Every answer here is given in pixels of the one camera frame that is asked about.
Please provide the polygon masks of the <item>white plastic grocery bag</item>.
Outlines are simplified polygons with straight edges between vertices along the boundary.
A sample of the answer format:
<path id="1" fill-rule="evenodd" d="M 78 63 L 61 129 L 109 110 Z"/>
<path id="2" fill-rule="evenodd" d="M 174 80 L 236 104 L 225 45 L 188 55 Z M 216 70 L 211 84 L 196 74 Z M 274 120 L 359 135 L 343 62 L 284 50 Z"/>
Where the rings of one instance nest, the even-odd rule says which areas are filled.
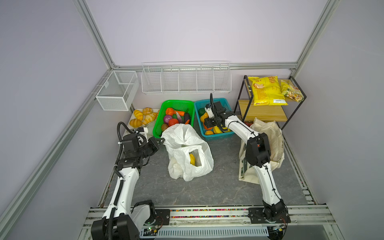
<path id="1" fill-rule="evenodd" d="M 176 124 L 162 133 L 170 159 L 168 171 L 172 179 L 183 178 L 190 182 L 213 171 L 214 159 L 209 144 L 191 125 Z M 189 154 L 194 154 L 196 165 L 190 164 Z"/>

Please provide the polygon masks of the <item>yellow banana bunch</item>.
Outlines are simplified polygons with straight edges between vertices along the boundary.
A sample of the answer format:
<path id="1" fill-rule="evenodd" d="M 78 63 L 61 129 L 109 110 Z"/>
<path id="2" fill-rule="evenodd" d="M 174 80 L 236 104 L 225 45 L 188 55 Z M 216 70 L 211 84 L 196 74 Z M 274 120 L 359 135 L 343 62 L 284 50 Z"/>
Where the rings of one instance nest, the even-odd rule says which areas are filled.
<path id="1" fill-rule="evenodd" d="M 189 154 L 190 156 L 190 164 L 195 166 L 196 165 L 196 158 L 194 156 L 194 154 Z"/>

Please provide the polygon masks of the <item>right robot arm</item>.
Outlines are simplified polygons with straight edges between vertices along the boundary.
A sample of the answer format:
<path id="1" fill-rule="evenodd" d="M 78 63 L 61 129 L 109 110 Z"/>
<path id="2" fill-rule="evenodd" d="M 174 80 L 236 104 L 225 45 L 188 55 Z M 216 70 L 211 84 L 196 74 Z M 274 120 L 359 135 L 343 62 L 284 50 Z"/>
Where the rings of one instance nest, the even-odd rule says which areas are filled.
<path id="1" fill-rule="evenodd" d="M 205 107 L 209 117 L 205 119 L 208 128 L 218 127 L 222 132 L 230 130 L 246 144 L 245 160 L 256 170 L 263 193 L 264 210 L 261 217 L 269 223 L 282 220 L 290 223 L 288 207 L 279 194 L 272 174 L 271 149 L 265 133 L 252 130 L 210 94 L 210 103 Z"/>

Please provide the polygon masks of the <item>brown potato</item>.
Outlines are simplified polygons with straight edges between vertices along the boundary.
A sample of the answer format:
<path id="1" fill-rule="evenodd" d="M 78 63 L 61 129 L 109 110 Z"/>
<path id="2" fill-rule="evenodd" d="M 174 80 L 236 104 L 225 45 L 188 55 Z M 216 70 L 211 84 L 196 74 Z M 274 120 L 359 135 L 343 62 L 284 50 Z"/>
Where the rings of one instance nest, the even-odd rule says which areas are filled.
<path id="1" fill-rule="evenodd" d="M 162 126 L 161 126 L 161 130 L 162 130 L 162 132 L 164 132 L 166 129 L 168 129 L 169 128 L 169 125 L 168 124 L 162 124 Z"/>

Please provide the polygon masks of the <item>teal plastic basket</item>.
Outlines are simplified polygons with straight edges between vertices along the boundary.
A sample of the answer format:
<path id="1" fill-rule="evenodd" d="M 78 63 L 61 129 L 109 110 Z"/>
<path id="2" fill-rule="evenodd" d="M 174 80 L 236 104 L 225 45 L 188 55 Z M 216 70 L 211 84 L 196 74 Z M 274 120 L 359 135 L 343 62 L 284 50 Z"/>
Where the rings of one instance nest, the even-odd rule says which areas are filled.
<path id="1" fill-rule="evenodd" d="M 214 127 L 212 120 L 209 118 L 209 115 L 206 114 L 206 106 L 209 105 L 210 99 L 196 101 L 195 112 L 199 117 L 199 127 L 202 137 L 205 141 L 213 141 L 229 138 L 234 135 L 232 131 L 221 132 L 221 130 L 217 127 Z"/>

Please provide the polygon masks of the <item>white bread tray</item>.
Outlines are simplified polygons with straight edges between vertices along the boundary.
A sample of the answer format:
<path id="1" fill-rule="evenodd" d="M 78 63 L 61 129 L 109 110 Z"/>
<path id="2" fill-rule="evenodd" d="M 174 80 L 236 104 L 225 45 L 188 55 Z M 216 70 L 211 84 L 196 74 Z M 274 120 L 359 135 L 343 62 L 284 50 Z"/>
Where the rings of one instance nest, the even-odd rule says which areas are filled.
<path id="1" fill-rule="evenodd" d="M 151 138 L 153 136 L 155 123 L 159 113 L 159 109 L 136 109 L 133 111 L 127 126 L 131 131 L 134 131 L 137 128 L 147 128 L 147 137 Z"/>

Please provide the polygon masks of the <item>purple onion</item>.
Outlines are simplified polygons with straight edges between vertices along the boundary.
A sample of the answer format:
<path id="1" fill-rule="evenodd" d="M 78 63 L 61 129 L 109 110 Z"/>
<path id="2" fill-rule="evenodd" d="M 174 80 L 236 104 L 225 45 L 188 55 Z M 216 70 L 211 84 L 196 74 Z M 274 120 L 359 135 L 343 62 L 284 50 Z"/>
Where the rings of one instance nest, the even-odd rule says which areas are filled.
<path id="1" fill-rule="evenodd" d="M 165 115 L 164 118 L 163 118 L 164 123 L 168 125 L 168 124 L 169 124 L 169 121 L 170 121 L 172 118 L 173 118 L 173 116 L 171 116 L 171 115 Z"/>

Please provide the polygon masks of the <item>croissant bread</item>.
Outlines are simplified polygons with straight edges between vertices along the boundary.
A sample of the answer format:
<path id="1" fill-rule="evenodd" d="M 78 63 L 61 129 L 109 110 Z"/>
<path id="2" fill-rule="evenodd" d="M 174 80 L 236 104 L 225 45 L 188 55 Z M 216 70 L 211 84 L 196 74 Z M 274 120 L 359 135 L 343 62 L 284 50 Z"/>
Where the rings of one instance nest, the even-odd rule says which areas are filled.
<path id="1" fill-rule="evenodd" d="M 143 122 L 139 119 L 132 119 L 130 120 L 130 126 L 134 129 L 139 128 L 143 125 Z"/>

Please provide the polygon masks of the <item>green plastic basket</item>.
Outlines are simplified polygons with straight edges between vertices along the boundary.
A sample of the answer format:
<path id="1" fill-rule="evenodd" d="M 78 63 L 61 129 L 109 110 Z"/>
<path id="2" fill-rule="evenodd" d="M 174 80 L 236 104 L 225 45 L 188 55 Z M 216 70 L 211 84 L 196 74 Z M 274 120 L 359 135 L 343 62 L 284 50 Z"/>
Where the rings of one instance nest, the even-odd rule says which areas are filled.
<path id="1" fill-rule="evenodd" d="M 164 101 L 158 114 L 153 135 L 155 138 L 162 136 L 161 126 L 164 124 L 164 116 L 171 115 L 174 119 L 182 119 L 183 123 L 189 122 L 193 127 L 195 123 L 195 107 L 194 102 L 185 100 L 167 100 Z"/>

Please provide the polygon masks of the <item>black wooden shelf rack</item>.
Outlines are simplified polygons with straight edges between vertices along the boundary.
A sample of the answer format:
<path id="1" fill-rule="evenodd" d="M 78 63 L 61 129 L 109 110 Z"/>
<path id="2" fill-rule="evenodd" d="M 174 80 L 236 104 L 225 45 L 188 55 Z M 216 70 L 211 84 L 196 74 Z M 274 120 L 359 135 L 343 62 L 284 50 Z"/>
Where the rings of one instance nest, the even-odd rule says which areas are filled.
<path id="1" fill-rule="evenodd" d="M 307 99 L 294 77 L 280 80 L 276 76 L 244 76 L 234 113 L 243 122 L 258 119 L 276 122 L 283 130 Z"/>

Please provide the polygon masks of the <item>large yellow chips bag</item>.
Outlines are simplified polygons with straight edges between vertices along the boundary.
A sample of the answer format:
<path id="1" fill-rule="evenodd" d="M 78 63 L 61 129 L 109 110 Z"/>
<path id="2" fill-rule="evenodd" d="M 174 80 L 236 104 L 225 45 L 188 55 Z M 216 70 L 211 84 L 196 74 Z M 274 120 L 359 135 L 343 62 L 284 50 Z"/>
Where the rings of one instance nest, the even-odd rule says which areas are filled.
<path id="1" fill-rule="evenodd" d="M 248 77 L 254 95 L 254 106 L 287 106 L 277 76 Z"/>

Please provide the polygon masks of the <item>small white mesh basket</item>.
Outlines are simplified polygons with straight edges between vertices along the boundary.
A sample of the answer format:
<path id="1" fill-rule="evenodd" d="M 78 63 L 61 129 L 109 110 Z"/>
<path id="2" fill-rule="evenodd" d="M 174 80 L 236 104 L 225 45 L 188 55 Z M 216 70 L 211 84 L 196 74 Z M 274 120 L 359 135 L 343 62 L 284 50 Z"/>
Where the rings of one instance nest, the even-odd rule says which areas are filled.
<path id="1" fill-rule="evenodd" d="M 135 71 L 111 71 L 96 94 L 104 111 L 129 111 L 139 88 Z"/>

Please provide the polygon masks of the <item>small yellow snack bag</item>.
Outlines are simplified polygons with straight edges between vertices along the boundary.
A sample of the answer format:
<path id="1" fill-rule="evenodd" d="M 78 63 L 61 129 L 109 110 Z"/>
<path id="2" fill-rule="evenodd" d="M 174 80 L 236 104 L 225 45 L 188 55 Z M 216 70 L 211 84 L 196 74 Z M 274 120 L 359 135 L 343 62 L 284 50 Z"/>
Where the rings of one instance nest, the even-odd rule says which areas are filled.
<path id="1" fill-rule="evenodd" d="M 297 103 L 300 103 L 304 100 L 304 95 L 301 90 L 294 86 L 289 80 L 281 80 L 281 90 L 285 97 Z"/>

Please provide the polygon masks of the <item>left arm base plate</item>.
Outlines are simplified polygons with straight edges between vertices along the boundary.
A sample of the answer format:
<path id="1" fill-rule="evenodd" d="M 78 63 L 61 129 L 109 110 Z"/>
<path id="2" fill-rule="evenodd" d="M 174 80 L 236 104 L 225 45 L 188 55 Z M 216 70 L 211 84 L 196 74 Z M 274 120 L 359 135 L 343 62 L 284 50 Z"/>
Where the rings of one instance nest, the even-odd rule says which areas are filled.
<path id="1" fill-rule="evenodd" d="M 144 226 L 169 225 L 171 218 L 170 209 L 151 209 L 149 205 L 137 206 L 130 214 L 131 219 L 138 229 Z"/>

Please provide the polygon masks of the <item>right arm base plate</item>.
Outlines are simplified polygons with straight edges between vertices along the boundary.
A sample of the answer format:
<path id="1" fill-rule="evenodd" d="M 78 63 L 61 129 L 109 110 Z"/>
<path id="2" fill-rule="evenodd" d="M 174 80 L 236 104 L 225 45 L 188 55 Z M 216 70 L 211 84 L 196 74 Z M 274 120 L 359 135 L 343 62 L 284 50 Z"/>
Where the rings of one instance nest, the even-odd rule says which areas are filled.
<path id="1" fill-rule="evenodd" d="M 249 208 L 248 218 L 252 224 L 289 224 L 291 218 L 287 209 L 271 210 L 268 208 Z"/>

